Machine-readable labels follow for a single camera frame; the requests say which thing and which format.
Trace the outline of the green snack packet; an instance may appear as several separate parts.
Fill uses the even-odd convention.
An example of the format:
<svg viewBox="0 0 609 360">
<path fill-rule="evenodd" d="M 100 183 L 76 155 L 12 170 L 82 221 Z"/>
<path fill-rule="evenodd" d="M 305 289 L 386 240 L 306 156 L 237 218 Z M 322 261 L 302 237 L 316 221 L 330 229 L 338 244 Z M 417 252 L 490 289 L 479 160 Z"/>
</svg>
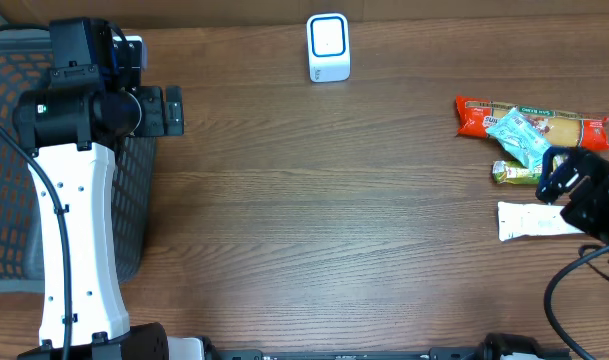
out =
<svg viewBox="0 0 609 360">
<path fill-rule="evenodd" d="M 530 169 L 517 160 L 498 160 L 493 163 L 491 175 L 497 184 L 537 185 L 544 161 Z"/>
</svg>

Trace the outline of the white leaf-print pack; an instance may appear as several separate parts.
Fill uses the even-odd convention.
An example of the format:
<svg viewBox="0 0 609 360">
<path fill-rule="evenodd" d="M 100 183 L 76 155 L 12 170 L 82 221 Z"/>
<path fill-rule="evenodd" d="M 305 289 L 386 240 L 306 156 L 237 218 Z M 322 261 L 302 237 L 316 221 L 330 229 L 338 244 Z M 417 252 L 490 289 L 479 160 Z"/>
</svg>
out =
<svg viewBox="0 0 609 360">
<path fill-rule="evenodd" d="M 557 236 L 582 234 L 582 231 L 568 224 L 561 216 L 562 206 L 497 204 L 498 238 L 501 242 L 523 236 Z"/>
</svg>

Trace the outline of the orange spaghetti packet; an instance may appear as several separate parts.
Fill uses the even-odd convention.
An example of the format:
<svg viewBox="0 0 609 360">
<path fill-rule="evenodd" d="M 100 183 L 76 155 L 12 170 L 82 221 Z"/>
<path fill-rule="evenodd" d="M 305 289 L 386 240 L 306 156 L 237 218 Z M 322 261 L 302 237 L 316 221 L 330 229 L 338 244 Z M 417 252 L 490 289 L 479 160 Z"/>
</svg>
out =
<svg viewBox="0 0 609 360">
<path fill-rule="evenodd" d="M 459 135 L 485 138 L 488 128 L 510 110 L 517 109 L 552 145 L 596 152 L 609 150 L 606 133 L 609 117 L 465 96 L 457 96 L 455 104 L 460 120 Z"/>
</svg>

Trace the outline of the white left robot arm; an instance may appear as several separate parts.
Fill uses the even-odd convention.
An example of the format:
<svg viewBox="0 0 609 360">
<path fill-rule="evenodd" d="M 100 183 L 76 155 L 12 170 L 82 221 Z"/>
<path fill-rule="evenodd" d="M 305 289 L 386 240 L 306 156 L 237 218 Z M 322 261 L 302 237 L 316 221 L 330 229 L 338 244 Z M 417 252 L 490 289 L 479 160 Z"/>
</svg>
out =
<svg viewBox="0 0 609 360">
<path fill-rule="evenodd" d="M 195 339 L 158 323 L 132 326 L 118 285 L 111 193 L 114 148 L 126 138 L 180 136 L 178 87 L 140 83 L 138 38 L 93 18 L 48 27 L 50 85 L 21 95 L 18 149 L 38 195 L 45 272 L 39 345 L 30 359 L 173 359 L 199 355 Z"/>
</svg>

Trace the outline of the teal wet wipes pack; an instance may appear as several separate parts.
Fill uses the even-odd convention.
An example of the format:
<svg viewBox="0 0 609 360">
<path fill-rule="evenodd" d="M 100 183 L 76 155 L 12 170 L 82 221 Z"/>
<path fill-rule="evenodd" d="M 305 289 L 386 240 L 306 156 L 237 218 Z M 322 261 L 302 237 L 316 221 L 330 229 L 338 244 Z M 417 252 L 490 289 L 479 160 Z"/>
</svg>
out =
<svg viewBox="0 0 609 360">
<path fill-rule="evenodd" d="M 544 153 L 551 147 L 551 143 L 517 108 L 512 108 L 495 125 L 487 128 L 486 133 L 531 171 L 542 165 Z"/>
</svg>

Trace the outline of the black front rail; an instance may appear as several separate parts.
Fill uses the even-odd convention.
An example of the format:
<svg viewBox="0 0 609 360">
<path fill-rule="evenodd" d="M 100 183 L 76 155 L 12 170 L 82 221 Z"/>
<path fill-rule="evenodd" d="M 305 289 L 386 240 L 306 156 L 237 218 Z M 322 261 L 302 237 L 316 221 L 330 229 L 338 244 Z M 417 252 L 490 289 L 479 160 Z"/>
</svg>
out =
<svg viewBox="0 0 609 360">
<path fill-rule="evenodd" d="M 170 360 L 571 360 L 567 349 L 545 349 L 530 337 L 490 333 L 478 345 L 424 351 L 262 352 L 217 349 L 207 337 L 168 338 Z"/>
</svg>

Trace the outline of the white barcode scanner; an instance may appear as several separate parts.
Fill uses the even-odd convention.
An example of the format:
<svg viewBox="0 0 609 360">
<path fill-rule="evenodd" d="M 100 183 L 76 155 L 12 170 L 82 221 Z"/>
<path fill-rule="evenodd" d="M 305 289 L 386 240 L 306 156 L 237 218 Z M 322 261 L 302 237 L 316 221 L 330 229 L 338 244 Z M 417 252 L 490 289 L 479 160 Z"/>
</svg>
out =
<svg viewBox="0 0 609 360">
<path fill-rule="evenodd" d="M 351 72 L 349 24 L 340 13 L 311 16 L 306 23 L 309 77 L 313 83 L 345 81 Z"/>
</svg>

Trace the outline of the grey plastic shopping basket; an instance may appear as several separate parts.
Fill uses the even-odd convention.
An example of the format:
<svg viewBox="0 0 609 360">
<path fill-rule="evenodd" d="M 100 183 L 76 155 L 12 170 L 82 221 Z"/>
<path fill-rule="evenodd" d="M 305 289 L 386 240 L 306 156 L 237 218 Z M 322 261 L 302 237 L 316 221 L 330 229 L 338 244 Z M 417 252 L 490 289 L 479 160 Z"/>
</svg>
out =
<svg viewBox="0 0 609 360">
<path fill-rule="evenodd" d="M 11 112 L 19 95 L 44 88 L 53 65 L 49 35 L 41 30 L 0 33 L 0 125 L 13 134 Z M 120 282 L 139 270 L 156 142 L 127 138 L 116 153 L 112 221 Z M 0 293 L 44 290 L 41 227 L 30 169 L 0 138 Z"/>
</svg>

